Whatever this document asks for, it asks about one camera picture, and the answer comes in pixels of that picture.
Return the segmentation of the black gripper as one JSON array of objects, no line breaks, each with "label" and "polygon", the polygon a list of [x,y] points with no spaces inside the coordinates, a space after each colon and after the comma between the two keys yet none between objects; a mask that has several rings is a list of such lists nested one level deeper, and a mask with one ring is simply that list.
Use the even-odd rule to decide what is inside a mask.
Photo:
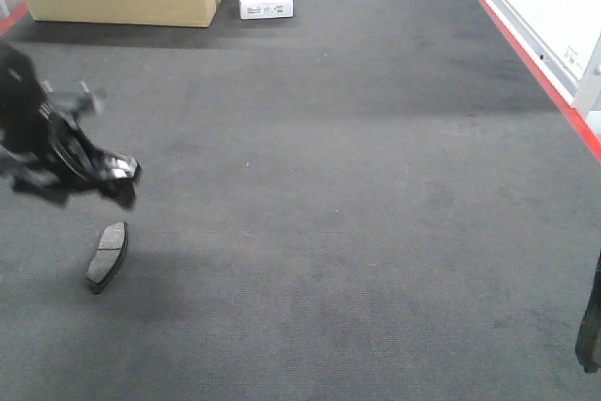
[{"label": "black gripper", "polygon": [[64,207],[73,194],[95,192],[134,209],[142,174],[132,156],[97,147],[80,119],[102,111],[104,89],[80,82],[79,92],[56,92],[40,81],[32,59],[1,45],[1,176],[12,191]]}]

